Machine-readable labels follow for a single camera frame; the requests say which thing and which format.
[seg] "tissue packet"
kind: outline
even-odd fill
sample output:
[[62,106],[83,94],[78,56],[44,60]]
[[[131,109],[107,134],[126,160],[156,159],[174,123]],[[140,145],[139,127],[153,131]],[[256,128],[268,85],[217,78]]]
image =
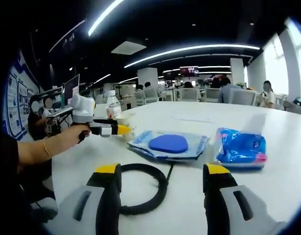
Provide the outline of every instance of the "tissue packet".
[[[149,141],[161,135],[180,135],[185,137],[189,145],[188,150],[183,153],[174,154],[150,149]],[[154,159],[186,162],[197,160],[199,155],[205,150],[207,142],[207,136],[183,132],[148,130],[137,136],[134,140],[130,141],[128,145],[130,150],[135,151],[137,153],[141,153]]]
[[219,128],[213,144],[217,164],[228,168],[262,168],[267,161],[262,135]]

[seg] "computer screen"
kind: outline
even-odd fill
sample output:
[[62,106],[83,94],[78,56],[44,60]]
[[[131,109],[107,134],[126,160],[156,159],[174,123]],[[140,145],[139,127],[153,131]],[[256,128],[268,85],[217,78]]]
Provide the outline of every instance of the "computer screen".
[[78,94],[78,85],[79,85],[80,74],[70,79],[64,85],[64,102],[69,104],[69,100],[73,95]]

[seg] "paper cup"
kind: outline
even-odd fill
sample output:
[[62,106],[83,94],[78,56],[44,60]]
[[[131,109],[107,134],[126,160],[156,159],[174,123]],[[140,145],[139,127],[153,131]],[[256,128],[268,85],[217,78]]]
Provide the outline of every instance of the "paper cup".
[[119,125],[127,126],[131,129],[130,133],[122,135],[124,141],[131,141],[135,138],[136,126],[134,124],[135,113],[123,113],[116,116]]

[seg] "plastic bag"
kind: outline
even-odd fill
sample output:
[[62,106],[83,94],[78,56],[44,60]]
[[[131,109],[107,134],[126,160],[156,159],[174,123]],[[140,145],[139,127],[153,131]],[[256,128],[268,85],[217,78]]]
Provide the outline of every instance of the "plastic bag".
[[231,168],[262,168],[266,140],[259,134],[219,128],[213,145],[215,163]]

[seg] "ceiling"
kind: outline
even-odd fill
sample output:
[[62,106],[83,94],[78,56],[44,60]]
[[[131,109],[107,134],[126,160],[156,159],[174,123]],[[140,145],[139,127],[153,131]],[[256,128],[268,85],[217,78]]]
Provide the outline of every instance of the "ceiling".
[[[262,48],[274,33],[284,29],[285,19],[294,12],[292,6],[280,0],[124,0],[89,37],[94,21],[113,2],[78,0],[70,1],[68,7],[39,7],[41,13],[35,13],[30,43],[24,51],[42,85],[51,86],[49,64],[55,74],[53,85],[68,81],[75,73],[80,73],[81,83],[92,83],[111,74],[95,86],[136,77],[138,69],[148,66],[158,68],[161,75],[164,70],[180,66],[229,66],[232,57],[242,58],[247,65],[262,50],[192,49],[124,68],[145,57],[184,47],[240,44]],[[111,53],[124,41],[146,48],[132,55]]]

